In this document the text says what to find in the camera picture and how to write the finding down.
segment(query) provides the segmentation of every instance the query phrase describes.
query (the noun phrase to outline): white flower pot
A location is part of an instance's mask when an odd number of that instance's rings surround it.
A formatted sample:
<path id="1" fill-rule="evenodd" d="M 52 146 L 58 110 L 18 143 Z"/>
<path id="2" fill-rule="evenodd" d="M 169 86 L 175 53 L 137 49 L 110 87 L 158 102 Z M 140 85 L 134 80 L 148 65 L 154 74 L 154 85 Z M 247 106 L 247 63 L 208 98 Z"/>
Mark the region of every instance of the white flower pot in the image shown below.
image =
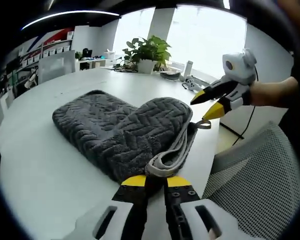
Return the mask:
<path id="1" fill-rule="evenodd" d="M 156 65 L 157 61 L 152 60 L 140 60 L 138 63 L 138 73 L 140 74 L 152 74 L 152 71 Z"/>

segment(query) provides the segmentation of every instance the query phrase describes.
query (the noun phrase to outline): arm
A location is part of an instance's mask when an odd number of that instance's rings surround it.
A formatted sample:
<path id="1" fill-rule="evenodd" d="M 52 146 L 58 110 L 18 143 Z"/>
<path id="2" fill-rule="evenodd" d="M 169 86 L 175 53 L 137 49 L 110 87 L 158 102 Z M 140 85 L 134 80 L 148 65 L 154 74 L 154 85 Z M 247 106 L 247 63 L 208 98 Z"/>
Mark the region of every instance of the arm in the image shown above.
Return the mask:
<path id="1" fill-rule="evenodd" d="M 250 88 L 251 105 L 289 108 L 298 90 L 298 82 L 294 77 L 277 83 L 255 82 Z"/>

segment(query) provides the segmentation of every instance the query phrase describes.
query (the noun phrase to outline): desk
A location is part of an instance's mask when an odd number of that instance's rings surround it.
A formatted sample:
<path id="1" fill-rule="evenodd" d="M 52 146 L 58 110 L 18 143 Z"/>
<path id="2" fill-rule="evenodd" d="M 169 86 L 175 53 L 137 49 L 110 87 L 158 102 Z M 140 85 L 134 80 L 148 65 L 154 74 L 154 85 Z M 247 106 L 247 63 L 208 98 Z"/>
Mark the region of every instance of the desk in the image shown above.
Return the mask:
<path id="1" fill-rule="evenodd" d="M 52 121 L 55 109 L 95 89 L 136 107 L 159 97 L 189 103 L 194 96 L 180 82 L 157 75 L 94 68 L 52 79 L 16 98 L 0 128 L 0 183 L 17 219 L 34 239 L 63 238 L 78 217 L 107 204 L 119 187 L 68 143 Z M 213 103 L 191 106 L 192 121 L 199 121 Z M 211 123 L 211 129 L 198 130 L 179 171 L 199 196 L 207 184 L 218 139 L 219 120 Z M 142 239 L 170 239 L 162 192 L 150 199 L 147 212 Z"/>
<path id="2" fill-rule="evenodd" d="M 96 63 L 100 63 L 100 67 L 105 67 L 106 66 L 106 59 L 93 59 L 93 60 L 81 60 L 78 61 L 79 63 L 79 69 L 80 69 L 80 64 L 84 63 L 89 63 L 90 69 L 94 69 L 96 67 Z"/>

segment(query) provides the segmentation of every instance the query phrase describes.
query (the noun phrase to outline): gray towel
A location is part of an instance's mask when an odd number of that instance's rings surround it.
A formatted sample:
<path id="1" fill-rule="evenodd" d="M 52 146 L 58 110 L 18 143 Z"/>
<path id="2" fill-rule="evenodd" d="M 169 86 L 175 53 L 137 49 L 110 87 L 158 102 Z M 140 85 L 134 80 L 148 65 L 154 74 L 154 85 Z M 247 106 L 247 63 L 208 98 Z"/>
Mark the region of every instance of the gray towel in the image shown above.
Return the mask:
<path id="1" fill-rule="evenodd" d="M 52 119 L 93 165 L 121 183 L 145 173 L 175 174 L 197 133 L 192 115 L 188 105 L 171 97 L 136 108 L 94 90 L 55 110 Z"/>

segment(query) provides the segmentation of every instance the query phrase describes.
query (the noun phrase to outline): textured towel pattern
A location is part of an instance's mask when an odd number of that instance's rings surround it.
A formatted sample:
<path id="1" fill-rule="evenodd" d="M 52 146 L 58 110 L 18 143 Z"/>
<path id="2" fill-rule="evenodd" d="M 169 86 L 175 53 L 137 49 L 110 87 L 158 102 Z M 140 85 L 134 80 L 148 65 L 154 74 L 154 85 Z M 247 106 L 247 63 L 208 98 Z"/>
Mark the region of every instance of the textured towel pattern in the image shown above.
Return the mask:
<path id="1" fill-rule="evenodd" d="M 187 129 L 189 151 L 197 132 L 191 117 L 189 106 L 174 98 L 155 98 L 136 108 L 100 90 L 80 96 L 52 115 L 64 137 L 119 183 L 144 174 L 147 163 L 176 145 Z M 178 154 L 173 155 L 166 157 L 167 164 L 173 165 Z"/>

